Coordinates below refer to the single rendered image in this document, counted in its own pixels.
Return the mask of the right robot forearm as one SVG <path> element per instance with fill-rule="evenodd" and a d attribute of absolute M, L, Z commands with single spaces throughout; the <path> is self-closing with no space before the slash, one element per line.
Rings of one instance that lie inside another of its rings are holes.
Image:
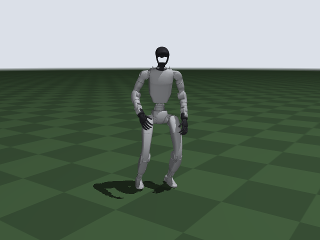
<path fill-rule="evenodd" d="M 131 93 L 131 101 L 134 105 L 134 110 L 136 112 L 136 114 L 138 115 L 138 113 L 140 113 L 140 109 L 142 109 L 141 103 L 140 103 L 140 98 L 136 97 L 136 91 L 133 90 Z"/>

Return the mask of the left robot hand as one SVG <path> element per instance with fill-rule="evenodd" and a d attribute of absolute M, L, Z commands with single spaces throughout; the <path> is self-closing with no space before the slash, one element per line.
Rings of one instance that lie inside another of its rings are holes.
<path fill-rule="evenodd" d="M 185 117 L 184 112 L 182 112 L 180 116 L 181 116 L 182 121 L 178 127 L 180 127 L 182 125 L 182 129 L 178 133 L 182 132 L 180 135 L 185 135 L 188 132 L 188 122 L 187 122 L 188 118 Z"/>

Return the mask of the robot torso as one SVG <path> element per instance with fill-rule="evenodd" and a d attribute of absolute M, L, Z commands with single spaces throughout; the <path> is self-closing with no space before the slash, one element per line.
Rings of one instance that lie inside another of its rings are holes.
<path fill-rule="evenodd" d="M 148 92 L 153 103 L 156 103 L 154 110 L 151 110 L 153 115 L 153 124 L 166 124 L 168 122 L 168 111 L 165 110 L 165 104 L 167 103 L 171 93 L 174 80 L 173 70 L 167 67 L 167 70 L 157 70 L 159 67 L 150 68 L 150 74 L 148 78 Z"/>

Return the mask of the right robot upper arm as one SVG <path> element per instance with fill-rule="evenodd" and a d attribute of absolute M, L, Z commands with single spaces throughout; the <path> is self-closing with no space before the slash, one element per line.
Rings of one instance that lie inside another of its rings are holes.
<path fill-rule="evenodd" d="M 136 97 L 140 98 L 141 97 L 141 93 L 140 93 L 140 89 L 143 87 L 144 85 L 144 81 L 146 79 L 148 79 L 150 77 L 150 71 L 151 70 L 143 70 L 140 72 L 138 79 L 134 85 L 134 89 L 133 91 L 136 91 Z"/>

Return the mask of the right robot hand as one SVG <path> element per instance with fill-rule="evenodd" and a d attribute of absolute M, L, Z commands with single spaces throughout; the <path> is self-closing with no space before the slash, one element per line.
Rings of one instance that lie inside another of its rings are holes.
<path fill-rule="evenodd" d="M 140 123 L 141 123 L 141 126 L 143 127 L 143 129 L 145 129 L 145 130 L 147 131 L 147 129 L 149 130 L 150 128 L 152 128 L 151 126 L 153 126 L 153 124 L 151 124 L 151 123 L 148 121 L 148 119 L 152 120 L 152 118 L 149 117 L 149 116 L 147 116 L 147 115 L 145 115 L 143 109 L 140 108 L 139 110 L 140 110 L 140 113 L 138 113 L 137 116 L 139 117 L 139 121 L 140 121 Z M 147 119 L 147 118 L 148 118 L 148 119 Z M 147 123 L 150 124 L 151 126 L 149 126 Z M 148 128 L 146 125 L 147 125 L 149 128 Z M 147 128 L 147 129 L 146 129 L 146 128 Z"/>

